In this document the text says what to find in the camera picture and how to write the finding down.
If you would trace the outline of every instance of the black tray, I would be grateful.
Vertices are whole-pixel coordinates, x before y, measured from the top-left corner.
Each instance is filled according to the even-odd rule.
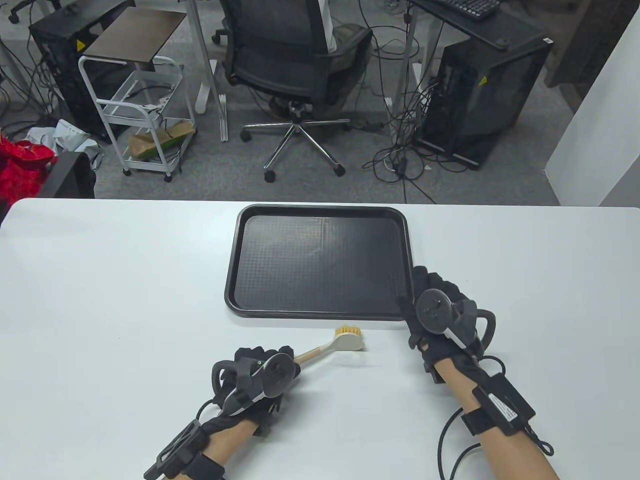
[[[225,301],[244,317],[402,320],[411,268],[395,209],[251,205],[238,216]]]

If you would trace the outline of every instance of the brush bristles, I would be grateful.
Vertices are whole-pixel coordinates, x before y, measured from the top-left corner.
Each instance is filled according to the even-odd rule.
[[[342,333],[354,333],[355,335],[362,335],[362,330],[356,326],[341,326],[335,329],[336,336]]]

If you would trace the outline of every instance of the forearm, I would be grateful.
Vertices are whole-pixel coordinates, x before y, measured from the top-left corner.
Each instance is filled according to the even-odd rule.
[[[223,467],[242,446],[249,441],[258,425],[250,420],[242,420],[238,425],[211,435],[211,441],[202,453]],[[190,480],[179,474],[176,480]]]
[[[452,360],[442,360],[435,367],[465,412],[480,408],[472,393],[476,383],[462,375]],[[558,480],[545,455],[525,433],[506,436],[495,427],[479,437],[497,480]]]

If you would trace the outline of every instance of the keyboard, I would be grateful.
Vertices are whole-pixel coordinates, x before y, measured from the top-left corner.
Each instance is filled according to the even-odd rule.
[[[495,12],[500,0],[434,0],[474,20],[483,20]]]

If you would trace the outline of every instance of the cardboard box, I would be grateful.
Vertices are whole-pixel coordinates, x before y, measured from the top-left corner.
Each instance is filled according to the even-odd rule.
[[[181,145],[185,138],[196,132],[191,122],[180,122],[168,130],[157,130],[158,140],[163,152],[169,148]],[[142,133],[129,138],[129,152],[135,158],[147,160],[157,157],[158,151],[151,133]]]

